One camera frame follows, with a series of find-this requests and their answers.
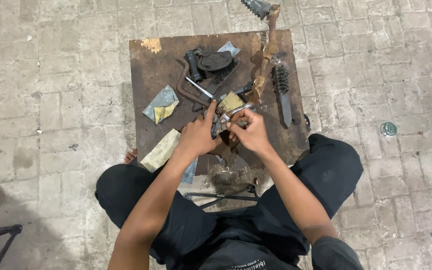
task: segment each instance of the wooden plank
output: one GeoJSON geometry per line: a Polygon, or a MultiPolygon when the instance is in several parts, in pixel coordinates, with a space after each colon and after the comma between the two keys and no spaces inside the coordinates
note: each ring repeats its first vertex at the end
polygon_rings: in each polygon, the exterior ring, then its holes
{"type": "MultiPolygon", "coordinates": [[[[179,104],[174,113],[158,125],[155,125],[152,120],[142,114],[144,108],[166,85],[170,85],[176,90],[179,76],[183,71],[184,53],[198,46],[210,52],[215,52],[228,41],[240,48],[241,52],[237,55],[239,65],[222,85],[222,91],[220,92],[228,93],[255,79],[262,61],[260,34],[261,32],[244,32],[129,41],[131,81],[136,116],[136,139],[141,157],[145,157],[172,128],[181,131],[183,126],[193,121],[200,114],[192,112],[192,102],[182,96],[179,96],[179,104]]],[[[274,149],[287,164],[293,164],[305,150],[309,149],[309,145],[298,74],[294,61],[291,32],[288,29],[277,30],[276,35],[279,52],[283,55],[281,61],[287,64],[289,70],[288,79],[291,87],[290,97],[294,124],[288,130],[282,126],[276,94],[270,78],[271,75],[268,76],[268,83],[262,95],[262,103],[257,106],[256,112],[264,116],[268,139],[274,149]]],[[[201,86],[206,87],[208,82],[209,80],[205,80],[201,86]]],[[[185,89],[199,95],[189,85],[185,85],[185,89]]],[[[245,167],[263,167],[261,161],[241,144],[237,149],[239,157],[233,166],[235,170],[245,167]]],[[[216,164],[219,164],[219,161],[215,156],[200,156],[196,175],[206,174],[210,167],[216,164]]]]}

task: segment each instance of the paving stone floor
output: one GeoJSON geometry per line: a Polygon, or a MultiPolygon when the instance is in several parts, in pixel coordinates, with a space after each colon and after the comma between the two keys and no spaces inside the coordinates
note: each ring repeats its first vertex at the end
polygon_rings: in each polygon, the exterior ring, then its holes
{"type": "MultiPolygon", "coordinates": [[[[432,269],[432,0],[276,2],[313,130],[364,164],[340,236],[367,269],[432,269]]],[[[265,29],[237,0],[0,0],[0,226],[24,224],[0,269],[107,267],[93,193],[136,146],[128,40],[265,29]]]]}

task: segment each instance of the black pants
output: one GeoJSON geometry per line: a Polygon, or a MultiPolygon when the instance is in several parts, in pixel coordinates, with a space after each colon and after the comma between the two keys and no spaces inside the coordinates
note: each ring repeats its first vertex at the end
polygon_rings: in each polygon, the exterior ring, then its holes
{"type": "MultiPolygon", "coordinates": [[[[321,202],[332,218],[356,188],[363,167],[354,148],[320,134],[309,136],[310,153],[291,171],[321,202]]],[[[96,183],[96,198],[114,224],[121,228],[155,175],[135,165],[117,164],[96,183]]],[[[197,261],[222,238],[258,242],[280,260],[296,265],[309,252],[309,243],[291,219],[273,185],[257,204],[235,218],[204,212],[176,191],[163,228],[150,255],[172,269],[182,261],[197,261]]]]}

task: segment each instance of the black shirt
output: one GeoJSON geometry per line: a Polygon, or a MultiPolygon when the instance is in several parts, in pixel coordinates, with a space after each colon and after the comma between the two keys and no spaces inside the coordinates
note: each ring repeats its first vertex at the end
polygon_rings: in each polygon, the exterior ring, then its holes
{"type": "MultiPolygon", "coordinates": [[[[345,242],[330,236],[316,240],[311,250],[314,270],[363,270],[358,255],[345,242]]],[[[299,270],[280,261],[262,245],[226,240],[203,262],[200,270],[299,270]]]]}

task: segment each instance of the hand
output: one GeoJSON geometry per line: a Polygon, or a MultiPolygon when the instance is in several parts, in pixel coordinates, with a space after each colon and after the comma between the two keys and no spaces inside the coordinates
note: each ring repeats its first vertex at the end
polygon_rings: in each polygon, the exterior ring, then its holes
{"type": "Polygon", "coordinates": [[[229,138],[233,141],[239,139],[247,149],[255,152],[256,154],[262,153],[265,150],[272,149],[268,141],[266,133],[265,121],[263,117],[248,108],[244,108],[233,115],[231,121],[236,121],[240,118],[248,118],[248,126],[242,129],[236,124],[228,122],[227,129],[231,132],[229,138]]]}
{"type": "Polygon", "coordinates": [[[217,102],[213,100],[209,105],[206,118],[198,116],[194,122],[189,123],[181,131],[179,143],[173,153],[177,153],[178,159],[188,159],[193,162],[198,156],[214,150],[222,140],[221,137],[211,138],[211,126],[215,114],[217,102]]]}

